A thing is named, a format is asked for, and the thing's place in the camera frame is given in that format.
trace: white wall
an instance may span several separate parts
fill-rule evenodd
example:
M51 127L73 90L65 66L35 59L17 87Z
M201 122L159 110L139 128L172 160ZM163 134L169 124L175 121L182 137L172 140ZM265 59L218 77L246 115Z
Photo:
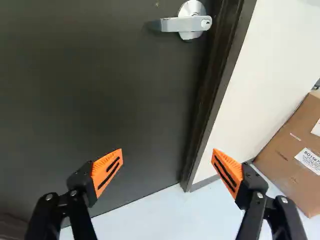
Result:
M213 148L254 158L320 77L320 0L257 0L193 183L216 173Z

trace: screw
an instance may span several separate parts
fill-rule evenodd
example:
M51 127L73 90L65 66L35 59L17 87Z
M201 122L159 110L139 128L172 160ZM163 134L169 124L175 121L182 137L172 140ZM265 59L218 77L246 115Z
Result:
M281 197L281 200L284 204L287 204L288 203L288 199L286 199L284 196Z
M261 194L261 192L258 192L256 195L257 195L258 198L260 198L260 199L263 199L263 198L264 198L264 196Z
M49 193L47 196L45 196L45 200L49 201L52 199L52 197L53 197L53 195L51 193Z
M72 191L70 192L70 196L71 196L71 197L74 197L76 194L77 194L77 190L72 190Z

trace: cardboard box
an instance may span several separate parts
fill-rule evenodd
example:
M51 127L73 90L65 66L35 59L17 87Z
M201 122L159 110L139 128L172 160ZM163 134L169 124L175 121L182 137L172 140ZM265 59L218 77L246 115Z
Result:
M320 89L310 92L254 165L311 218L320 214Z

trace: orange gripper pad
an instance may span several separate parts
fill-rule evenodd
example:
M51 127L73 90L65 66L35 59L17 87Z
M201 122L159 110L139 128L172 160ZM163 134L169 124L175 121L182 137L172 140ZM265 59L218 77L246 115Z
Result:
M123 164L121 148L93 162L91 178L93 180L96 198L100 197Z
M243 180L241 163L215 148L213 149L211 163L232 197L236 199L240 183Z

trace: door lock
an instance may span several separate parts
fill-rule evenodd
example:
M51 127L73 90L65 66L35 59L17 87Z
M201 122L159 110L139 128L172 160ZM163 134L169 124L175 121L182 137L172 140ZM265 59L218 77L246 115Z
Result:
M178 32L183 40L196 39L203 31L210 29L211 16L198 0L186 1L179 9L178 17L160 18L149 22L149 26L159 32Z

